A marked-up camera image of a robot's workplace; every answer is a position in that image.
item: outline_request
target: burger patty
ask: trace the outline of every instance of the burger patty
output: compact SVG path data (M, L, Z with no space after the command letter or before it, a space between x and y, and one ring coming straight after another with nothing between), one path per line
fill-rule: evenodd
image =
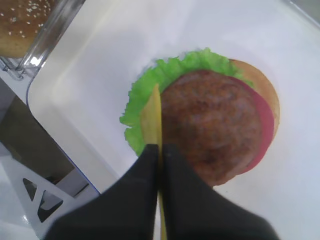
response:
M244 171L259 150L262 125L254 100L233 78L197 70L161 95L163 143L175 144L210 186Z

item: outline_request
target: sesame seed bun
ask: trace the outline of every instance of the sesame seed bun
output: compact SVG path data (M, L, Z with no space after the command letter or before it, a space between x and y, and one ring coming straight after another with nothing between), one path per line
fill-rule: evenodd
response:
M280 103L274 86L267 79L267 77L256 67L239 60L231 61L243 71L242 74L244 78L253 82L254 90L269 104L274 117L274 138L280 123Z
M0 56L22 58L53 10L55 0L1 0Z

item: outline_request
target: white tray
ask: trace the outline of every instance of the white tray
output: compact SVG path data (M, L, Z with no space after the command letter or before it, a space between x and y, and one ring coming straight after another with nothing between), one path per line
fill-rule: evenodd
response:
M136 160L119 117L131 83L154 59L210 47L251 63L278 92L280 127L254 170L216 190L269 220L283 240L319 240L319 40L278 0L86 1L28 104L103 192Z

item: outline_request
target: hamburger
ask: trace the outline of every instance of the hamburger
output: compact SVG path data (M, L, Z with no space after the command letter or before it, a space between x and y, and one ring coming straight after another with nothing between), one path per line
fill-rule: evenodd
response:
M120 122L139 156L144 148L139 113L159 84L162 138L174 144L210 186L253 169L276 135L280 105L270 81L257 68L212 53L157 61L132 85Z
M22 58L46 23L57 0L1 0L0 56Z

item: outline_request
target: lettuce leaf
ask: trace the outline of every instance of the lettuce leaf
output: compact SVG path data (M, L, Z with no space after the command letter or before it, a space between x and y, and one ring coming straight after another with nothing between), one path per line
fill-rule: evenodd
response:
M179 57L174 57L167 61L159 59L156 63L156 67L150 67L132 84L128 94L129 102L123 116L120 117L120 122L128 126L124 132L125 139L137 156L142 153L145 147L140 126L140 112L156 84L159 84L159 90L162 93L181 75L199 69L207 69L235 77L250 87L254 87L251 81L243 78L242 72L227 57L211 52L209 48L188 52L182 60Z

